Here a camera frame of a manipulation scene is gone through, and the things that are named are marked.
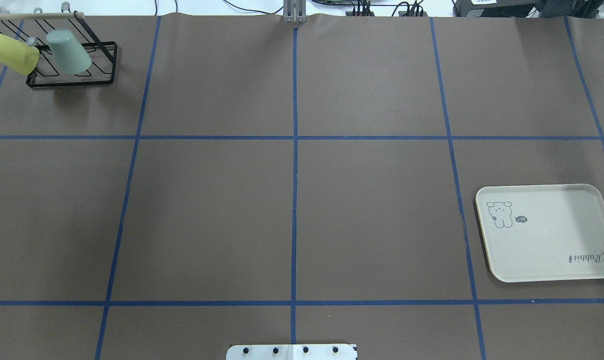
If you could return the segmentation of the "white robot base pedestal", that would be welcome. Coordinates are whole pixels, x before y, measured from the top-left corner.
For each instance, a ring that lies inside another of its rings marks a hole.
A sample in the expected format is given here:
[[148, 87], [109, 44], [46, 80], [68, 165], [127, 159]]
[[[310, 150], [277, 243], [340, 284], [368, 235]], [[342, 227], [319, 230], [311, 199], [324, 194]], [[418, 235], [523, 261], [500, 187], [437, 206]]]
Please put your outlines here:
[[227, 360], [357, 360], [355, 344], [238, 344], [229, 347]]

